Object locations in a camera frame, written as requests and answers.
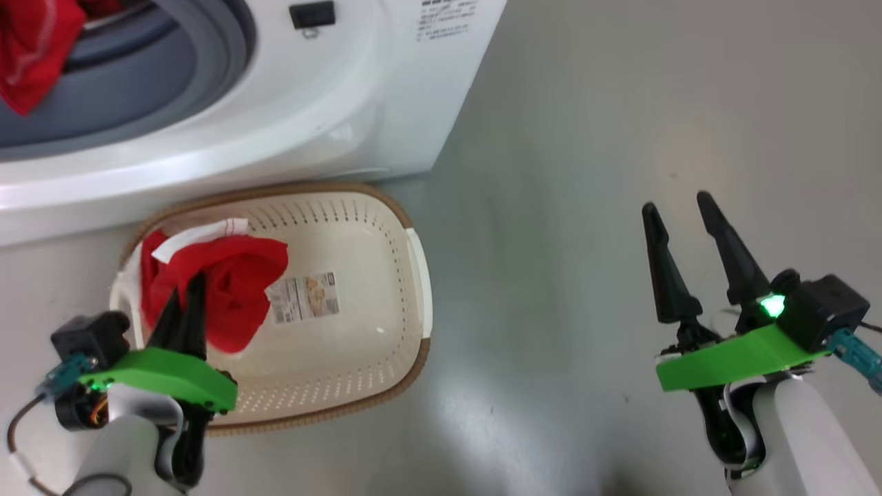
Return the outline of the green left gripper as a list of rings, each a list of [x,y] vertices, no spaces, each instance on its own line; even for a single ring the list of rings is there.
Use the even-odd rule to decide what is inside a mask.
[[[173,290],[148,340],[150,348],[130,351],[110,369],[82,375],[79,383],[103,390],[127,385],[198,405],[214,413],[234,411],[238,399],[237,383],[205,362],[205,294],[205,274],[200,272],[187,286],[183,309],[178,289]]]

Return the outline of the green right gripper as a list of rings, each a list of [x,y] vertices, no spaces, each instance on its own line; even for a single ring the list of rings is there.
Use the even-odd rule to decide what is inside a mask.
[[[697,192],[697,206],[724,266],[728,302],[738,305],[768,295],[771,292],[768,277],[712,195],[707,191]],[[642,220],[658,321],[672,324],[696,320],[703,308],[681,278],[668,248],[668,230],[653,202],[646,202],[642,207]],[[831,352],[804,351],[774,322],[699,351],[677,352],[671,358],[659,355],[655,371],[665,392],[692,391],[782,373],[828,355]]]

